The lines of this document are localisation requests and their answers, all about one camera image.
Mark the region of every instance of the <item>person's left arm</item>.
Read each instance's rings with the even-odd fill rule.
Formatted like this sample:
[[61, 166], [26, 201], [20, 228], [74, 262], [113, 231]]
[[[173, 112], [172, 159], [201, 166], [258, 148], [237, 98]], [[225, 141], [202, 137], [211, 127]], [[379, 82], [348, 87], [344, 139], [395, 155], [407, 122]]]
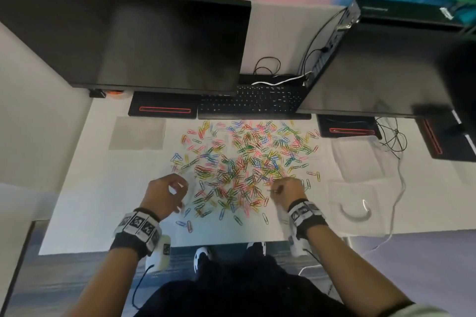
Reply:
[[[177, 193], [171, 194], [169, 186]], [[169, 174], [149, 183], [140, 206], [164, 220], [172, 212], [179, 211], [187, 190], [185, 179], [177, 174]], [[138, 263], [139, 254], [132, 248], [110, 250], [78, 301], [63, 316], [119, 317]]]

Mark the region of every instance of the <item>black and white shoe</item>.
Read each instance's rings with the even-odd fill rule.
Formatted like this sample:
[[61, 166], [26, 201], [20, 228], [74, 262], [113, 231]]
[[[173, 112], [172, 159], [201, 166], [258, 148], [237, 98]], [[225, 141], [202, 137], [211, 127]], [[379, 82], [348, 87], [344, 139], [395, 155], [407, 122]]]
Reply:
[[199, 270], [199, 267], [204, 263], [211, 260], [211, 252], [208, 247], [200, 247], [195, 252], [193, 259], [193, 269], [195, 273]]
[[249, 242], [246, 249], [252, 249], [256, 255], [266, 255], [266, 242]]

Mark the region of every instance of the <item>black keyboard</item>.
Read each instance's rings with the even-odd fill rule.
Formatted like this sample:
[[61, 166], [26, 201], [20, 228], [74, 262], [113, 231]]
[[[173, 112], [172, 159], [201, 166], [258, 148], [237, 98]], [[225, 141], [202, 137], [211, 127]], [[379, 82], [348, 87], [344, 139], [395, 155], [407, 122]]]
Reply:
[[295, 113], [306, 96], [303, 86], [239, 85], [236, 97], [202, 95], [199, 119], [311, 119]]

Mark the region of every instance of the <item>black wristband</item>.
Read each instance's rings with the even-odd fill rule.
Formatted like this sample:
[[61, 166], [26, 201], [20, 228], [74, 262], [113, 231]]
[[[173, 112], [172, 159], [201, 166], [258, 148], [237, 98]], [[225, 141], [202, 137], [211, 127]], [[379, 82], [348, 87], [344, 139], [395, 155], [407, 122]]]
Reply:
[[138, 208], [134, 209], [134, 212], [147, 213], [147, 214], [150, 215], [152, 218], [154, 218], [156, 221], [158, 221], [158, 222], [161, 221], [161, 219], [158, 217], [157, 214], [155, 214], [155, 213], [152, 212], [151, 210], [148, 210], [147, 208], [138, 207]]
[[292, 202], [288, 214], [296, 226], [297, 239], [307, 239], [307, 230], [313, 226], [328, 225], [319, 208], [306, 198]]
[[116, 234], [114, 242], [112, 242], [111, 248], [109, 248], [109, 250], [115, 248], [133, 249], [135, 252], [137, 252], [140, 260], [143, 259], [148, 253], [147, 246], [144, 242], [139, 240], [136, 236], [126, 232]]

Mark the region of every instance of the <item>monitor screen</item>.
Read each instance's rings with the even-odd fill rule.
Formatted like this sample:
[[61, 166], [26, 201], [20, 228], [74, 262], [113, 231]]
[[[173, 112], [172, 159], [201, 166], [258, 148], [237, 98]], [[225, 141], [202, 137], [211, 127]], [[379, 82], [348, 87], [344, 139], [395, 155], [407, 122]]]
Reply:
[[0, 22], [72, 86], [236, 91], [250, 1], [0, 2]]

